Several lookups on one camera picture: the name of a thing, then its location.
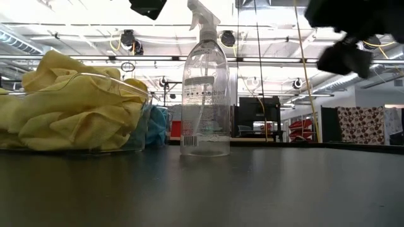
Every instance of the blue cloth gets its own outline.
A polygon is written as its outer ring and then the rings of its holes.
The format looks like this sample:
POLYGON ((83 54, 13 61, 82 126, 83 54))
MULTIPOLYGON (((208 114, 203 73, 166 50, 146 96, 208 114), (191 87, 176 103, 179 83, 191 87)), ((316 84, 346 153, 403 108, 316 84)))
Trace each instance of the blue cloth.
POLYGON ((162 146, 165 144, 165 127, 168 114, 167 109, 152 106, 146 134, 146 146, 162 146))

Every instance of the ceiling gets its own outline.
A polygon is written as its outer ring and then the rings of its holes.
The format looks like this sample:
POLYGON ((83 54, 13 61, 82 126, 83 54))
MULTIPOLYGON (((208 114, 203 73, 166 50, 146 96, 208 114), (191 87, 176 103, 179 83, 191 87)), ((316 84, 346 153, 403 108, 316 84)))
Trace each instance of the ceiling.
MULTIPOLYGON (((0 23, 30 40, 39 47, 52 47, 66 55, 130 55, 126 50, 113 50, 118 46, 119 34, 133 29, 135 37, 142 43, 144 55, 187 56, 196 45, 198 29, 189 31, 192 13, 187 0, 168 1, 159 18, 153 21, 130 9, 128 0, 1 0, 0 23)), ((274 1, 276 6, 255 10, 235 8, 234 0, 200 0, 221 20, 218 29, 232 30, 238 45, 236 49, 223 47, 227 57, 301 57, 294 8, 291 1, 274 1)), ((298 7, 304 55, 317 58, 333 42, 342 38, 331 28, 312 29, 303 17, 304 7, 298 7)), ((391 42, 390 36, 380 36, 382 43, 391 42)), ((0 54, 24 54, 0 43, 0 54)), ((16 61, 24 67, 34 67, 35 61, 16 61)), ((123 62, 86 61, 86 64, 120 67, 123 62)), ((134 62, 136 70, 124 73, 145 81, 151 90, 162 91, 158 80, 165 76, 170 81, 182 81, 180 62, 134 62)), ((261 78, 257 65, 241 66, 238 73, 238 92, 257 90, 254 81, 261 78)), ((264 90, 271 92, 298 92, 291 87, 292 81, 301 78, 301 66, 289 67, 279 63, 262 68, 264 90)), ((307 69, 314 85, 330 78, 315 67, 307 69)), ((180 92, 176 86, 173 92, 180 92)))

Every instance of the plastic container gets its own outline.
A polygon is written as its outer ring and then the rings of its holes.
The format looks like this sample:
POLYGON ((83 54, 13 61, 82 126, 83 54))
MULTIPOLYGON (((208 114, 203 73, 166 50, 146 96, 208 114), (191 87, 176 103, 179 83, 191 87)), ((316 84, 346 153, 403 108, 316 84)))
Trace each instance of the plastic container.
POLYGON ((140 151, 151 104, 147 91, 91 73, 32 93, 0 93, 0 149, 140 151))
POLYGON ((181 153, 230 153, 230 76, 223 50, 213 39, 200 41, 184 65, 181 153))

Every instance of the clear plastic bin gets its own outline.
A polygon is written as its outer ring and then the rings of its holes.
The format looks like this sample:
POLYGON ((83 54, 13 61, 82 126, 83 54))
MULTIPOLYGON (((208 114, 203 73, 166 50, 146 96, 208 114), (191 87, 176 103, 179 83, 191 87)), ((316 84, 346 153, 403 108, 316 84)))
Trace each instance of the clear plastic bin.
POLYGON ((151 107, 147 91, 91 73, 60 78, 36 92, 0 93, 0 149, 140 151, 151 107))

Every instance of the spray nozzle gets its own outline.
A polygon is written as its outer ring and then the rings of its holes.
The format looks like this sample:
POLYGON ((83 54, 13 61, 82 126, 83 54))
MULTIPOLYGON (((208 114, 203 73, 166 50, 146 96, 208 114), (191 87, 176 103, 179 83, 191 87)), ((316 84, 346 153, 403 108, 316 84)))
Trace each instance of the spray nozzle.
POLYGON ((216 27, 220 24, 217 18, 209 9, 207 9, 199 0, 188 0, 188 8, 192 11, 192 23, 189 30, 199 25, 201 40, 217 38, 216 27))

